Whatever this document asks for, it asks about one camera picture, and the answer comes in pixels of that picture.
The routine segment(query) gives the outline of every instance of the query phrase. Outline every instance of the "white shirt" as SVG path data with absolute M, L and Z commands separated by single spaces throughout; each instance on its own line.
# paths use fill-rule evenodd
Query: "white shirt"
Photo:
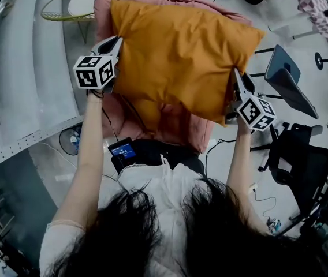
M 145 193 L 155 200 L 160 244 L 155 248 L 150 261 L 151 275 L 180 276 L 178 263 L 183 264 L 186 227 L 181 204 L 202 176 L 183 164 L 171 170 L 166 159 L 160 166 L 133 166 L 125 168 L 118 177 L 128 190 L 140 189 L 145 184 Z M 99 208 L 107 205 L 121 187 L 111 179 L 103 179 L 99 195 Z M 61 254 L 70 251 L 76 238 L 84 234 L 75 222 L 56 221 L 47 225 L 40 253 L 40 275 L 43 276 Z

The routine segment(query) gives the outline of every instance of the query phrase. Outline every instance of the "display screen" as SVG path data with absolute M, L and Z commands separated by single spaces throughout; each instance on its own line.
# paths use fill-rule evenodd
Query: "display screen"
M 111 152 L 113 153 L 114 156 L 123 154 L 124 159 L 136 156 L 136 153 L 134 152 L 134 150 L 129 144 L 121 145 L 118 148 L 112 149 Z

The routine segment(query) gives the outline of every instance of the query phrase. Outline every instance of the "floor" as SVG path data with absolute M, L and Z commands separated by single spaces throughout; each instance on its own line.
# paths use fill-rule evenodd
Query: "floor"
M 298 13 L 296 0 L 265 0 L 258 6 L 251 6 L 243 0 L 216 0 L 216 3 L 234 12 L 250 18 L 255 27 L 266 31 L 266 36 L 261 42 L 259 49 L 271 48 L 276 44 L 280 44 L 294 59 L 301 70 L 301 78 L 299 81 L 300 89 L 307 95 L 311 103 L 315 106 L 320 118 L 315 120 L 303 113 L 292 110 L 281 100 L 270 99 L 279 123 L 282 121 L 290 123 L 300 123 L 305 125 L 323 126 L 323 133 L 320 136 L 313 137 L 311 144 L 319 147 L 328 148 L 328 64 L 325 64 L 322 71 L 318 70 L 314 54 L 319 52 L 324 58 L 328 58 L 328 42 L 321 35 L 311 35 L 297 40 L 292 40 L 292 35 L 304 33 L 312 30 L 312 24 L 309 21 L 303 21 L 299 24 L 284 27 L 275 32 L 270 32 L 267 28 L 269 23 L 273 23 L 282 18 L 288 18 Z M 90 27 L 88 42 L 84 45 L 75 25 L 65 25 L 64 35 L 66 43 L 66 52 L 68 56 L 69 66 L 72 66 L 76 58 L 81 54 L 88 54 L 88 50 L 94 42 L 93 37 L 94 26 Z M 264 72 L 268 64 L 270 54 L 254 55 L 248 65 L 248 72 L 260 73 Z M 257 91 L 273 93 L 273 89 L 269 87 L 262 78 L 255 80 Z M 80 112 L 84 111 L 84 99 L 80 91 L 77 91 L 77 102 Z M 237 128 L 233 125 L 223 128 L 216 126 L 208 149 L 212 147 L 219 138 L 232 140 L 236 136 Z M 256 133 L 252 137 L 252 145 L 261 145 L 270 140 L 267 133 Z M 45 140 L 52 147 L 62 151 L 59 147 L 58 136 L 53 136 Z M 208 176 L 226 181 L 227 173 L 232 159 L 234 144 L 222 144 L 216 147 L 208 157 Z M 57 206 L 60 206 L 68 187 L 73 178 L 75 168 L 67 163 L 64 158 L 56 153 L 53 149 L 46 145 L 38 144 L 29 149 L 33 162 L 38 168 L 40 177 L 43 180 L 51 198 Z M 258 184 L 256 190 L 256 198 L 258 200 L 274 196 L 277 199 L 276 206 L 266 214 L 271 218 L 278 218 L 282 225 L 288 224 L 288 217 L 298 211 L 296 202 L 290 189 L 286 186 L 278 185 L 271 177 L 269 171 L 260 173 L 257 168 L 265 160 L 266 152 L 252 153 L 253 181 Z M 62 154 L 68 161 L 74 165 L 77 163 L 76 156 Z M 205 154 L 200 156 L 205 163 Z M 114 167 L 110 161 L 110 155 L 106 152 L 104 172 L 107 175 L 116 176 Z M 257 214 L 263 217 L 263 212 L 270 209 L 274 205 L 274 199 L 256 202 L 254 194 L 251 194 L 251 201 Z M 290 232 L 291 235 L 297 233 L 297 229 Z

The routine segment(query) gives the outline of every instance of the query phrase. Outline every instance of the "sleeve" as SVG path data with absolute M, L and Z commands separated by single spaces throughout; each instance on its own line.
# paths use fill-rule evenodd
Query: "sleeve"
M 59 220 L 48 224 L 39 257 L 40 276 L 46 276 L 55 261 L 63 254 L 69 253 L 76 240 L 84 233 L 84 229 L 78 223 L 69 220 Z

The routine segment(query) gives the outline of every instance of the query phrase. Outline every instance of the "chair leg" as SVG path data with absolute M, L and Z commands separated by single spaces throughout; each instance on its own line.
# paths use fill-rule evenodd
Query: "chair leg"
M 250 74 L 251 77 L 264 77 L 265 73 Z
M 282 132 L 284 132 L 285 130 L 289 129 L 290 123 L 289 122 L 284 122 L 284 123 L 282 123 L 282 126 L 284 127 L 284 130 Z
M 78 28 L 79 28 L 79 31 L 81 33 L 81 36 L 83 38 L 83 42 L 84 42 L 84 44 L 86 44 L 87 43 L 87 36 L 88 36 L 88 28 L 90 27 L 91 22 L 87 21 L 87 25 L 85 27 L 85 32 L 83 32 L 80 22 L 78 21 L 77 23 L 78 23 Z
M 272 141 L 277 141 L 278 136 L 275 132 L 274 126 L 273 125 L 269 126 L 269 130 L 270 130 L 270 135 L 272 136 Z
M 265 95 L 261 93 L 258 96 L 266 96 L 267 98 L 271 98 L 271 99 L 283 99 L 283 97 L 280 95 Z
M 294 220 L 296 220 L 299 216 L 301 216 L 300 214 L 297 214 L 297 215 L 295 215 L 295 216 L 290 216 L 289 217 L 289 220 L 291 221 L 291 222 L 293 222 Z
M 250 152 L 269 150 L 271 148 L 271 146 L 272 146 L 272 144 L 260 145 L 258 147 L 250 148 Z
M 257 54 L 257 53 L 270 53 L 272 51 L 274 51 L 274 47 L 273 48 L 268 48 L 268 49 L 257 50 L 254 53 L 255 54 Z
M 302 215 L 298 215 L 295 218 L 293 218 L 293 220 L 291 221 L 291 224 L 288 225 L 287 227 L 285 227 L 282 231 L 280 231 L 276 237 L 280 237 L 283 236 L 284 234 L 286 234 L 289 230 L 291 230 L 292 228 L 294 228 L 298 223 L 301 222 L 301 220 L 304 219 L 304 217 Z
M 258 172 L 263 173 L 264 171 L 267 170 L 268 166 L 269 166 L 269 158 L 267 159 L 267 162 L 264 166 L 259 166 L 258 167 Z

